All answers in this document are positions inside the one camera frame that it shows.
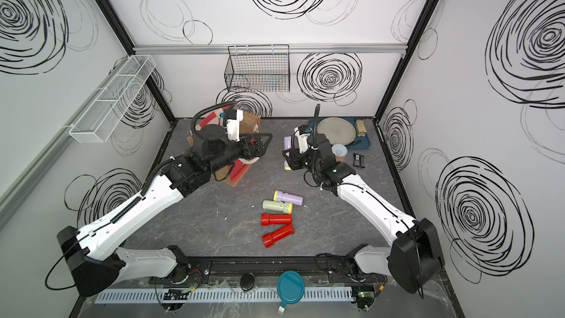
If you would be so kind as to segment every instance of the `blue tray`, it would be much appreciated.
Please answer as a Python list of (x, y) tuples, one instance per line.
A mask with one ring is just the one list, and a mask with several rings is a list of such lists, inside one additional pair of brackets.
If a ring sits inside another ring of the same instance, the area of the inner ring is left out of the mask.
[[(356, 117), (340, 117), (340, 118), (345, 119), (346, 121), (351, 123), (353, 127), (355, 127), (355, 121), (357, 120)], [(318, 123), (320, 123), (322, 119), (323, 118), (318, 118)], [(310, 125), (310, 128), (312, 128), (314, 126), (314, 119), (310, 119), (308, 121), (308, 125)], [(371, 142), (369, 141), (368, 135), (365, 135), (364, 137), (355, 137), (355, 140), (353, 140), (353, 142), (356, 142), (357, 140), (361, 140), (361, 143), (357, 145), (347, 146), (348, 150), (363, 150), (363, 149), (368, 149), (369, 146), (371, 146)]]

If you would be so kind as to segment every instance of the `teal round lid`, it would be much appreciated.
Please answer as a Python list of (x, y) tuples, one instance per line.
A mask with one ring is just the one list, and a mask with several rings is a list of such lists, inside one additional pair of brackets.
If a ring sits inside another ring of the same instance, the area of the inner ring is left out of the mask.
[(277, 292), (283, 305), (285, 303), (294, 304), (304, 296), (304, 280), (297, 272), (284, 272), (279, 277)]

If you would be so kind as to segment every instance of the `beige plate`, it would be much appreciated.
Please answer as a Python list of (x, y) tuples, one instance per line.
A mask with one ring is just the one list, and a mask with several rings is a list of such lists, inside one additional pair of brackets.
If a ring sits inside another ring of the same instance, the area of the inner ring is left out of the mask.
[(343, 118), (329, 117), (318, 122), (318, 132), (325, 134), (331, 145), (351, 144), (355, 140), (355, 127)]

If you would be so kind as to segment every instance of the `gray countertop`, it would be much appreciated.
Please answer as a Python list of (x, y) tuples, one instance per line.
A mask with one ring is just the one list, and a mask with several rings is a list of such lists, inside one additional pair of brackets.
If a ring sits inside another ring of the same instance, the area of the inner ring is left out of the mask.
[[(187, 256), (311, 256), (322, 252), (344, 255), (358, 244), (386, 246), (381, 234), (351, 205), (328, 191), (309, 187), (304, 171), (284, 170), (283, 137), (307, 120), (261, 120), (261, 131), (273, 140), (236, 187), (212, 179), (193, 194), (165, 209), (132, 234), (130, 249), (179, 246)], [(403, 209), (371, 120), (365, 120), (371, 147), (356, 152), (365, 156), (365, 168), (356, 170), (377, 193)], [(188, 147), (190, 120), (180, 120), (165, 157)], [(346, 157), (353, 164), (353, 151)], [(261, 237), (279, 226), (260, 225), (262, 201), (275, 190), (304, 197), (292, 212), (295, 233), (266, 249)]]

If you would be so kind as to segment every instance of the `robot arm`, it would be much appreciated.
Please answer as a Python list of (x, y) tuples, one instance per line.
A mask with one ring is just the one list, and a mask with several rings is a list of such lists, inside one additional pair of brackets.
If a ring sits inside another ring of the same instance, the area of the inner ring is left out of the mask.
[[(197, 113), (191, 128), (192, 148), (159, 164), (143, 189), (116, 209), (80, 229), (68, 226), (57, 234), (81, 296), (92, 296), (124, 279), (154, 276), (178, 283), (187, 278), (186, 256), (176, 246), (139, 251), (119, 245), (159, 212), (208, 183), (219, 169), (233, 167), (238, 159), (249, 161), (265, 154), (272, 134), (239, 134), (242, 111), (234, 110), (234, 105), (224, 102)], [(198, 117), (227, 106), (227, 131), (211, 124), (195, 130)]]
[(385, 237), (390, 248), (367, 246), (357, 252), (359, 268), (365, 273), (392, 275), (406, 291), (415, 293), (444, 266), (435, 226), (395, 208), (353, 168), (337, 162), (328, 139), (317, 133), (319, 111), (318, 104), (312, 128), (302, 125), (295, 129), (290, 149), (282, 152), (286, 162), (292, 170), (307, 169), (320, 189), (347, 201)]

